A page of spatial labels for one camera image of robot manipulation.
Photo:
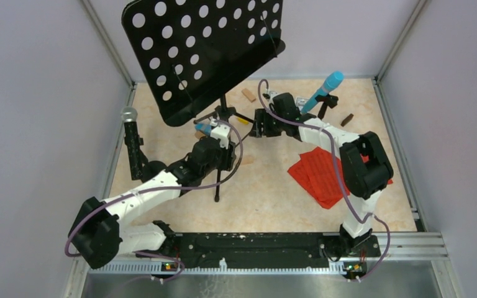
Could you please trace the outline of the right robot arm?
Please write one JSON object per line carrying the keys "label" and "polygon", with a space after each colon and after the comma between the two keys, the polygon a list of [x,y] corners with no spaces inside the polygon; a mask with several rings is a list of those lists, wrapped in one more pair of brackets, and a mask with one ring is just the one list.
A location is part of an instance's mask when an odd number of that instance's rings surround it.
{"label": "right robot arm", "polygon": [[350,210],[340,226],[339,247],[348,256],[357,255],[371,237],[371,216],[394,171],[379,136],[348,132],[324,122],[327,109],[337,105],[337,96],[320,96],[317,115],[298,106],[290,93],[276,94],[255,109],[250,135],[278,137],[285,133],[330,153],[336,164],[332,181],[343,182],[341,195]]}

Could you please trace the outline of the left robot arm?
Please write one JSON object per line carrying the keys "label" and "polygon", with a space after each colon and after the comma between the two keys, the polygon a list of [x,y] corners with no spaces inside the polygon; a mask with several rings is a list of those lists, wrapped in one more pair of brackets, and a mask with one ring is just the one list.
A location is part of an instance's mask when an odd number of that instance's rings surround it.
{"label": "left robot arm", "polygon": [[243,156],[242,142],[220,145],[218,139],[204,137],[180,159],[162,169],[146,183],[121,195],[100,201],[86,199],[68,232],[67,256],[80,256],[92,269],[107,265],[117,255],[138,250],[153,250],[168,256],[174,239],[153,223],[149,227],[130,228],[129,224],[154,207],[205,189],[202,180],[214,170],[234,175]]}

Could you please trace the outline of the black music stand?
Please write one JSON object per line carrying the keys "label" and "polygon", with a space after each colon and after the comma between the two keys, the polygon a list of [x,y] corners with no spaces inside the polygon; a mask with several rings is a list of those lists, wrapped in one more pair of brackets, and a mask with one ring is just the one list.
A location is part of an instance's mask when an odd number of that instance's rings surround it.
{"label": "black music stand", "polygon": [[226,94],[284,48],[281,1],[132,1],[121,24],[170,127],[228,120]]}

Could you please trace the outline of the red sheet music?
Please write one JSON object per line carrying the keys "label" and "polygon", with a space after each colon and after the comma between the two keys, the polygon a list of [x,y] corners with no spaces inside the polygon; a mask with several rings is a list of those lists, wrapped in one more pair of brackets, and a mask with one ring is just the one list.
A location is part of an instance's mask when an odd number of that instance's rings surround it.
{"label": "red sheet music", "polygon": [[331,209],[343,199],[335,174],[332,154],[320,147],[301,153],[300,160],[289,167],[289,175],[324,209]]}

